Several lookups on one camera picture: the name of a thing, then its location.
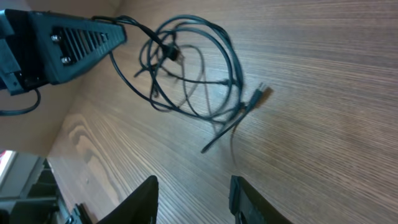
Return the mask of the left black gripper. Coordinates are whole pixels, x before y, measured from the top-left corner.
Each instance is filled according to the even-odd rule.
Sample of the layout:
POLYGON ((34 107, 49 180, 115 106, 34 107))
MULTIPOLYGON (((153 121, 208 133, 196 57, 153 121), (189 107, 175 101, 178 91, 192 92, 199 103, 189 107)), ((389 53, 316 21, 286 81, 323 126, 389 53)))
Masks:
POLYGON ((19 95, 69 82, 127 41, 125 28, 84 17, 1 11, 1 88, 19 95))

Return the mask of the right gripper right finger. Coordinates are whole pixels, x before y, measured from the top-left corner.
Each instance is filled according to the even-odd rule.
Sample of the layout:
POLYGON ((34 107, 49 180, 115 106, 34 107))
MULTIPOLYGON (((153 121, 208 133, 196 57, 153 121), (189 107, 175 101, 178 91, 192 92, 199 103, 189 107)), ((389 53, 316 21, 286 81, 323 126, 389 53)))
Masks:
POLYGON ((292 224, 241 176, 231 176, 229 210, 236 224, 292 224))

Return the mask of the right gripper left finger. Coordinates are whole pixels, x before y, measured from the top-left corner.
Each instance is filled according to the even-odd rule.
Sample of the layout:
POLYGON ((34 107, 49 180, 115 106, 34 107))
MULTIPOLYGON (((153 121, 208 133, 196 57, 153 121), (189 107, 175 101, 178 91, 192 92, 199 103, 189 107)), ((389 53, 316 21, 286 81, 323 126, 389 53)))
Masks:
POLYGON ((149 176, 98 224, 156 224, 159 199, 159 182, 149 176))

